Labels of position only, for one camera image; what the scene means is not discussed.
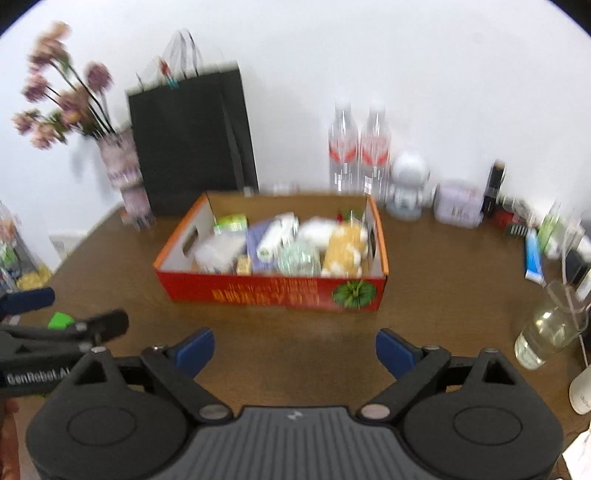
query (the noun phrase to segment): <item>red cardboard box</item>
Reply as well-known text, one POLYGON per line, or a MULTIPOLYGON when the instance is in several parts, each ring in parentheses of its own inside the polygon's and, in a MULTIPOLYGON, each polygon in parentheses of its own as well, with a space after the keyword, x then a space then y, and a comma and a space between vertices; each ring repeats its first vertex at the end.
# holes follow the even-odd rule
POLYGON ((388 279, 382 223, 371 197, 302 194, 245 197, 239 193, 202 195, 178 225, 154 262, 162 285, 175 301, 213 301, 239 305, 285 305, 302 309, 377 310, 388 279), (209 236, 215 217, 243 213, 250 225, 285 212, 300 223, 314 216, 365 212, 369 254, 360 279, 226 275, 191 271, 192 250, 209 236))

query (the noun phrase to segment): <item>blue tube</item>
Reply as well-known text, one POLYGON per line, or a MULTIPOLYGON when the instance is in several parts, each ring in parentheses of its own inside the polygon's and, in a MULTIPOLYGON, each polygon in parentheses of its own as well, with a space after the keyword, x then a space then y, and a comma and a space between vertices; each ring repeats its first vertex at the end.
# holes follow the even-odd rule
POLYGON ((542 261, 535 228, 530 227, 525 236, 525 278, 539 285, 545 285, 542 261))

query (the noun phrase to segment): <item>flower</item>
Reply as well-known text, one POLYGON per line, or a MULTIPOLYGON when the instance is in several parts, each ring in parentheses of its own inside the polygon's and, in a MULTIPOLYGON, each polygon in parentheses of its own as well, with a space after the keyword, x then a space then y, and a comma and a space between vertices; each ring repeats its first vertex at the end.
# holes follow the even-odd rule
POLYGON ((43 122, 37 123, 33 130, 33 137, 31 143, 33 147, 39 150, 47 150, 51 148, 51 144, 56 140, 56 130, 52 124, 43 122))
POLYGON ((96 93, 109 88, 113 83, 111 74, 102 63, 90 62, 86 66, 86 81, 88 87, 96 93))
POLYGON ((70 26, 64 22, 53 22, 51 28, 45 33, 48 38, 63 38, 70 33, 70 26))
POLYGON ((47 90, 47 79, 40 73, 34 73, 27 80, 25 88, 22 90, 22 94, 25 98, 32 103, 37 103, 45 97, 47 90))
POLYGON ((50 30, 37 38, 29 55, 29 70, 32 73, 40 72, 52 60, 67 58, 66 48, 60 39, 69 31, 70 27, 64 22, 54 22, 50 30))
POLYGON ((12 121, 14 122, 14 128, 18 130, 20 135, 24 135, 27 133, 31 128, 33 128, 33 123, 35 122, 35 118, 38 116, 39 110, 31 110, 28 112, 17 113, 15 116, 12 117, 12 121))
POLYGON ((62 110, 61 120, 64 125, 75 125, 90 118, 88 98, 88 92, 82 85, 71 92, 60 93, 57 103, 62 110))

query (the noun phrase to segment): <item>plastic water bottle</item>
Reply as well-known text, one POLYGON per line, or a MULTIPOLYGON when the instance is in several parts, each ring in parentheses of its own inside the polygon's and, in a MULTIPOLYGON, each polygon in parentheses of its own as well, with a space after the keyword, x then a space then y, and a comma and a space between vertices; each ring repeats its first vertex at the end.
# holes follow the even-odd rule
POLYGON ((369 110, 368 123, 361 133, 360 188, 383 203, 388 190, 391 135, 383 107, 369 110))
POLYGON ((330 188, 338 193, 352 193, 357 190, 359 131, 350 103, 337 102, 335 113, 329 130, 330 188))

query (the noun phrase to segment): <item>black bottle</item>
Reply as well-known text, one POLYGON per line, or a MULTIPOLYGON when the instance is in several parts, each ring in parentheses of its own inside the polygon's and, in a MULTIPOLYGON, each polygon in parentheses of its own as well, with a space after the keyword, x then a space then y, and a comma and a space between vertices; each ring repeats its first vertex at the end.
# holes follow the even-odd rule
POLYGON ((499 196, 501 183, 505 178, 505 163, 497 160, 488 177, 488 186, 484 192, 484 202, 482 203, 482 213, 487 217, 492 217, 495 213, 496 198, 499 196))

